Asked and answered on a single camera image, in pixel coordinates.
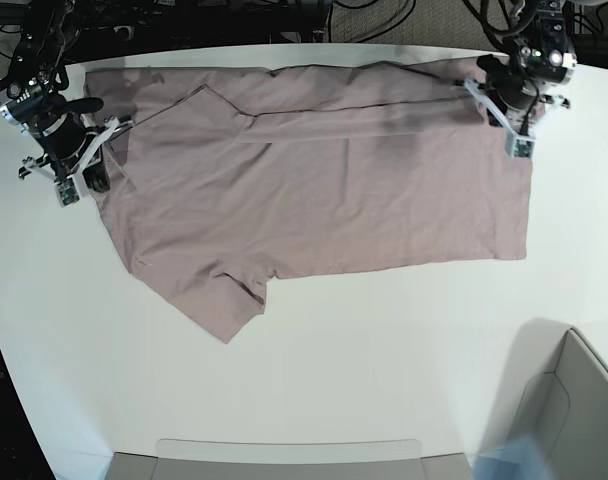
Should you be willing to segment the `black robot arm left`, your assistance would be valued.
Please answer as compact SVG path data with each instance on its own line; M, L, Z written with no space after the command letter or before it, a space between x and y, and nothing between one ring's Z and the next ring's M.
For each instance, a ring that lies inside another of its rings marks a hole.
M485 55L477 66L486 74L486 95L521 135L528 135L540 103L550 100L547 90L568 83L577 65L567 35L562 1L514 1L502 6L507 26L488 19L489 3L464 6L480 24L491 44L507 55L501 60Z

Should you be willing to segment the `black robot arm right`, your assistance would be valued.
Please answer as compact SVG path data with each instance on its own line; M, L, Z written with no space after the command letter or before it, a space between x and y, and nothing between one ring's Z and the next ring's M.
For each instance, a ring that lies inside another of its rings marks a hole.
M82 1L33 1L20 29L20 40L6 75L0 79L0 114L43 149L37 165L50 166L63 181L102 131L84 123L100 111L97 97L68 100L70 82L64 53L80 34Z

